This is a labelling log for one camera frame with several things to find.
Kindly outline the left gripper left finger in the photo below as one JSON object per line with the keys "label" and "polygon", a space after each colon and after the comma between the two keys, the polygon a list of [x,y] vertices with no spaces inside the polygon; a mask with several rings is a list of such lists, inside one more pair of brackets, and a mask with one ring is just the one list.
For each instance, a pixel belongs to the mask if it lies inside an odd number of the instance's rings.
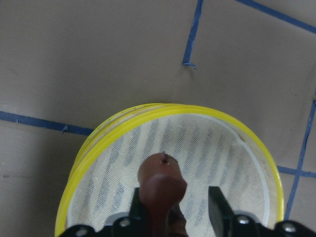
{"label": "left gripper left finger", "polygon": [[128,217],[131,222],[132,232],[136,237],[148,236],[148,215],[146,208],[141,203],[139,188],[134,189]]}

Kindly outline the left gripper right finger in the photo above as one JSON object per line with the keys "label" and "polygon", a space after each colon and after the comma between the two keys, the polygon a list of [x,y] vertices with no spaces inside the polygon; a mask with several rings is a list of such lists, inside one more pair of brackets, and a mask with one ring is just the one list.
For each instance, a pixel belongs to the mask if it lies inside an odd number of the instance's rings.
{"label": "left gripper right finger", "polygon": [[234,212],[219,187],[208,187],[208,215],[215,235],[227,237]]}

